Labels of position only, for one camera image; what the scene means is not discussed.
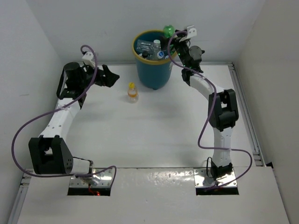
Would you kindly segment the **small bottle yellow cap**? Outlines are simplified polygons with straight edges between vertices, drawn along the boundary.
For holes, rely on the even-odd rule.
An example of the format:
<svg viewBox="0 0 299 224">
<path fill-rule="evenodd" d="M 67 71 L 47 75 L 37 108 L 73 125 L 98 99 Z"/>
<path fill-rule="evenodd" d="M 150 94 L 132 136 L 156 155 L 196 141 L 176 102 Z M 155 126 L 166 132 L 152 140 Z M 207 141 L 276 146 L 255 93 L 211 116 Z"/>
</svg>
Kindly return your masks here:
<svg viewBox="0 0 299 224">
<path fill-rule="evenodd" d="M 128 98 L 129 98 L 130 102 L 136 103 L 138 101 L 138 98 L 139 98 L 138 90 L 137 90 L 137 87 L 134 82 L 130 82 L 128 84 L 127 94 L 128 94 Z"/>
</svg>

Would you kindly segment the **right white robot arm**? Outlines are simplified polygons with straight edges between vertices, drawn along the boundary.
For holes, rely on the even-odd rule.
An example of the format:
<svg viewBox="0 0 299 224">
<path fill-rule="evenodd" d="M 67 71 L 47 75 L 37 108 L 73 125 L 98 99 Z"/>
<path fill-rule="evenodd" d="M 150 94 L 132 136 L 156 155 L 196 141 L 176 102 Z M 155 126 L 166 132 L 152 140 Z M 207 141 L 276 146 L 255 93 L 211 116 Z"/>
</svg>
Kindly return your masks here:
<svg viewBox="0 0 299 224">
<path fill-rule="evenodd" d="M 188 46 L 187 31 L 176 30 L 164 34 L 161 47 L 170 52 L 174 49 L 181 61 L 182 79 L 190 87 L 196 89 L 208 101 L 208 116 L 204 127 L 210 125 L 214 132 L 214 153 L 211 158 L 210 172 L 207 175 L 214 180 L 232 172 L 230 158 L 231 135 L 233 127 L 239 119 L 235 91 L 223 89 L 203 76 L 200 67 L 204 50 L 198 46 Z"/>
</svg>

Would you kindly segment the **small bottle black cap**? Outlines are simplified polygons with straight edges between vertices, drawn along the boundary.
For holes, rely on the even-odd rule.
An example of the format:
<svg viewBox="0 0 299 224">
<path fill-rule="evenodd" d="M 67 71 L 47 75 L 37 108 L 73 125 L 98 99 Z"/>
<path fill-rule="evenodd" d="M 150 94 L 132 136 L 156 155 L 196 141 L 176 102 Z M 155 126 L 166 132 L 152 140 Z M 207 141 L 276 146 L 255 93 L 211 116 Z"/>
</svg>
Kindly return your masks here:
<svg viewBox="0 0 299 224">
<path fill-rule="evenodd" d="M 142 54 L 141 54 L 141 57 L 142 57 L 143 59 L 148 59 L 148 57 L 149 57 L 149 53 L 148 53 L 147 51 L 143 51 Z"/>
</svg>

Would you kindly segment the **green plastic bottle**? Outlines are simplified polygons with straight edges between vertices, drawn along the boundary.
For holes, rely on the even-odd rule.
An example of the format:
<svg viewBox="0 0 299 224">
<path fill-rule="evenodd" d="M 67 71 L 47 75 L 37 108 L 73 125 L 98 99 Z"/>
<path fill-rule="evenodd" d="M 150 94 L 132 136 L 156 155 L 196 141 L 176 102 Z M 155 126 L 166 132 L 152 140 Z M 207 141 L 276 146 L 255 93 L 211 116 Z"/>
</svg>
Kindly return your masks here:
<svg viewBox="0 0 299 224">
<path fill-rule="evenodd" d="M 163 34 L 165 38 L 171 38 L 175 32 L 176 30 L 172 25 L 166 25 L 163 28 Z"/>
</svg>

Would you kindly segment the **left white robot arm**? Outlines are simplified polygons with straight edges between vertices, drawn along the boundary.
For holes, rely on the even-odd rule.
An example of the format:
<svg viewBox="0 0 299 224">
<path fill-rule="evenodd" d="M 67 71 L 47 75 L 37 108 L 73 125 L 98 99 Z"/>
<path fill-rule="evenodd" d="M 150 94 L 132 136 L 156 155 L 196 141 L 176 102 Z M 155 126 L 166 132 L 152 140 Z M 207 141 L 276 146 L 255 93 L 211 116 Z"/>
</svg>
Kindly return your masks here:
<svg viewBox="0 0 299 224">
<path fill-rule="evenodd" d="M 80 66 L 77 62 L 67 63 L 57 88 L 56 111 L 41 134 L 31 138 L 28 147 L 38 175 L 87 175 L 92 172 L 92 161 L 71 154 L 66 137 L 71 124 L 82 109 L 90 83 L 112 87 L 119 75 L 112 73 L 107 65 L 94 69 L 90 65 Z"/>
</svg>

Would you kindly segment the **square clear bottle white cap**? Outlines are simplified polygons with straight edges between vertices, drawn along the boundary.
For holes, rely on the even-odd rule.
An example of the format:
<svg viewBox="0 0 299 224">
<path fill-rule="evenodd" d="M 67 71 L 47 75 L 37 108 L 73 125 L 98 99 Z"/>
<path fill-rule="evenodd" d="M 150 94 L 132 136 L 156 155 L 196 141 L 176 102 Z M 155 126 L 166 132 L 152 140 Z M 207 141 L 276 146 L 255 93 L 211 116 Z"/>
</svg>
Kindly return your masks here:
<svg viewBox="0 0 299 224">
<path fill-rule="evenodd" d="M 153 41 L 153 55 L 156 56 L 157 53 L 161 51 L 161 42 L 158 39 Z"/>
</svg>

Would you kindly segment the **bottle with blue label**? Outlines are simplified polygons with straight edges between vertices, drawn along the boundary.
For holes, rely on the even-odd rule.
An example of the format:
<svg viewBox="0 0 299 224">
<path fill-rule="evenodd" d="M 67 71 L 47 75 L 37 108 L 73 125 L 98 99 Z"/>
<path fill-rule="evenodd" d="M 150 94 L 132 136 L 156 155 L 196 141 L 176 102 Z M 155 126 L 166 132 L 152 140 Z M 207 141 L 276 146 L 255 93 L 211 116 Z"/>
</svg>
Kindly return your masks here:
<svg viewBox="0 0 299 224">
<path fill-rule="evenodd" d="M 157 52 L 156 56 L 157 56 L 157 60 L 162 60 L 162 59 L 164 59 L 164 52 L 159 51 L 159 52 Z"/>
</svg>

